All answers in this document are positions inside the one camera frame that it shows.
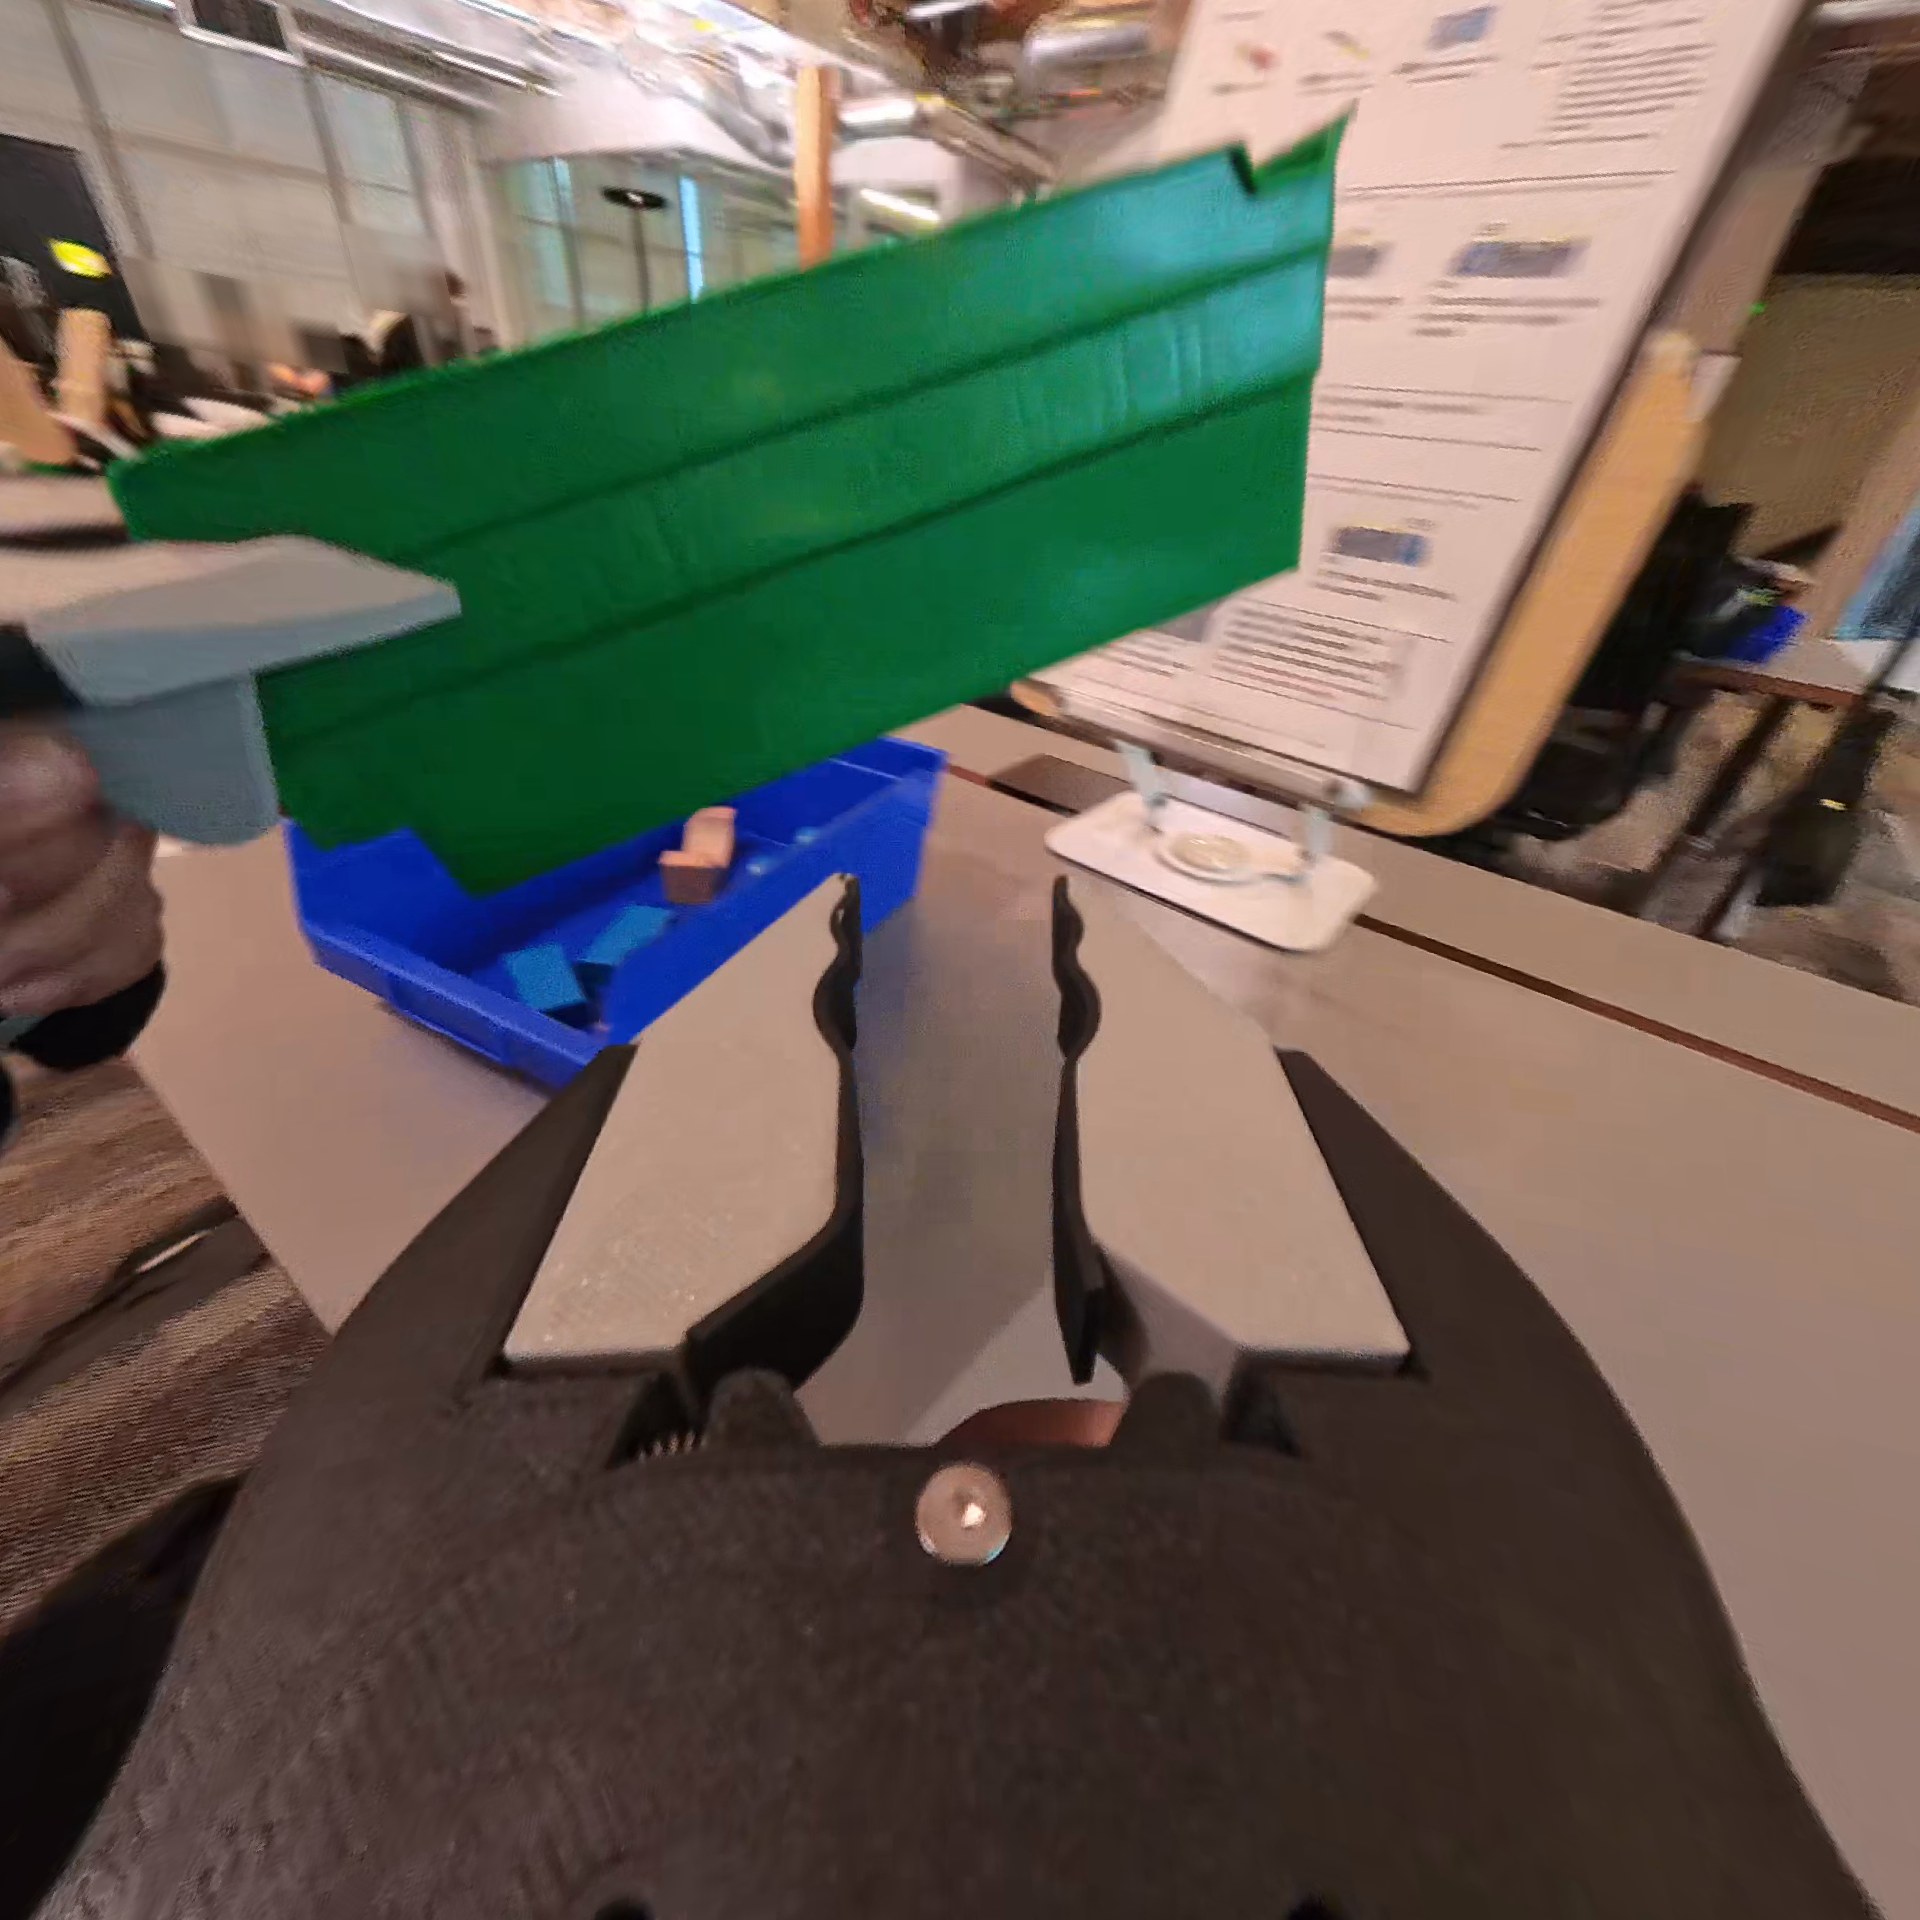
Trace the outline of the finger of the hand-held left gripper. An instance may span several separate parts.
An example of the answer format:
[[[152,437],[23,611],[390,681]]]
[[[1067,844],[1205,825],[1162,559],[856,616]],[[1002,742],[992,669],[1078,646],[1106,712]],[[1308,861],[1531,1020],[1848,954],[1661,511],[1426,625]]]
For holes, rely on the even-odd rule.
[[[124,519],[103,477],[4,477],[4,544],[124,544]]]
[[[451,584],[322,541],[9,544],[0,715],[68,729],[120,819],[232,847],[279,819],[258,681],[458,611]]]

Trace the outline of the blue plastic bin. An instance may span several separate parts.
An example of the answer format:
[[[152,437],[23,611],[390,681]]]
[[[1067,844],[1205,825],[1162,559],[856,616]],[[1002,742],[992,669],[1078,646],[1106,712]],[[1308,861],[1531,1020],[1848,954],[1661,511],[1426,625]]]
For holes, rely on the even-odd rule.
[[[831,877],[856,877],[862,924],[878,929],[923,880],[944,751],[878,737],[736,801],[738,851],[718,903],[679,923],[617,975],[589,979],[597,1020],[562,1028],[520,1008],[501,958],[560,941],[566,958],[625,907],[664,907],[656,858],[682,825],[474,897],[413,831],[317,847],[284,828],[302,934],[322,969],[362,985],[413,1028],[536,1087],[562,1087],[601,1047],[631,1044],[708,975]]]

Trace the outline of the wooden backing board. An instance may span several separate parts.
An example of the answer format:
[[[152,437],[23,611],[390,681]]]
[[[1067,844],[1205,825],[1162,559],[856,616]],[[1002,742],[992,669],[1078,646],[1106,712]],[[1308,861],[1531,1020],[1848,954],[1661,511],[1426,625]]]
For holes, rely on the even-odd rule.
[[[1350,828],[1432,840],[1512,801],[1696,466],[1702,362],[1686,327],[1642,339],[1426,788],[1362,803]]]

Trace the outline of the tan wooden block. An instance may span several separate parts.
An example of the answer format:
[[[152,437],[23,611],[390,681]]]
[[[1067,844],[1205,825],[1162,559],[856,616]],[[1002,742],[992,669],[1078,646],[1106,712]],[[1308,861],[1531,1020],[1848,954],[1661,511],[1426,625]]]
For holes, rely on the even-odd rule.
[[[682,840],[656,858],[660,903],[698,910],[724,897],[738,851],[738,814],[727,803],[698,807],[682,825]]]

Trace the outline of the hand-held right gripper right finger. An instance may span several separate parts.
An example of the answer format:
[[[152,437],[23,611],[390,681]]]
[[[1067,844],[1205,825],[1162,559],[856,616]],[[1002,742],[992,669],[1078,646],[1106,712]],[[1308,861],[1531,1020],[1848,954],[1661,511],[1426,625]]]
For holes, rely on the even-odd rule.
[[[1256,1359],[1396,1370],[1413,1343],[1262,1025],[1106,897],[1050,887],[1050,1296],[1067,1378]]]

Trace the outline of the green plastic bin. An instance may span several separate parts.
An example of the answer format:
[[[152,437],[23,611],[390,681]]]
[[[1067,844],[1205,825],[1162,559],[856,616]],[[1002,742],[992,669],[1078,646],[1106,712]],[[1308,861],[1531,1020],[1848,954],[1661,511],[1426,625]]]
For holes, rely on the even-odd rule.
[[[1349,122],[109,466],[458,616],[265,691],[279,814],[501,895],[1300,566]]]

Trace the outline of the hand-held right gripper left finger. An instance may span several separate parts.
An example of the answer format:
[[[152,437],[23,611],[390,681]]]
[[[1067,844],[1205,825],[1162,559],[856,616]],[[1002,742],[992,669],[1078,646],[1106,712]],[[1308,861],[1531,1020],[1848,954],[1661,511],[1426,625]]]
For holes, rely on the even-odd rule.
[[[862,880],[827,877],[654,1020],[617,1084],[503,1359],[664,1364],[805,1390],[862,1296]]]

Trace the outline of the printed instruction sheet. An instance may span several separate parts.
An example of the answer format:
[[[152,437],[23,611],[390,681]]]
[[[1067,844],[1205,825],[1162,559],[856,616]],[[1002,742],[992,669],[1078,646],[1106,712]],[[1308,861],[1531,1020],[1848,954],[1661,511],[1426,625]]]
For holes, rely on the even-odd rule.
[[[1049,693],[1413,792],[1808,14],[1192,6],[1158,159],[1349,116],[1304,558]]]

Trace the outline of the wooden support post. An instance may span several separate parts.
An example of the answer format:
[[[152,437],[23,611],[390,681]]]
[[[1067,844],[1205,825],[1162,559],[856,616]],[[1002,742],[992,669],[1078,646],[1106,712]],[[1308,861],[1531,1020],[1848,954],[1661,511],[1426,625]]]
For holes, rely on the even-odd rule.
[[[801,270],[827,262],[835,253],[831,147],[835,71],[801,66],[792,88],[792,199]]]

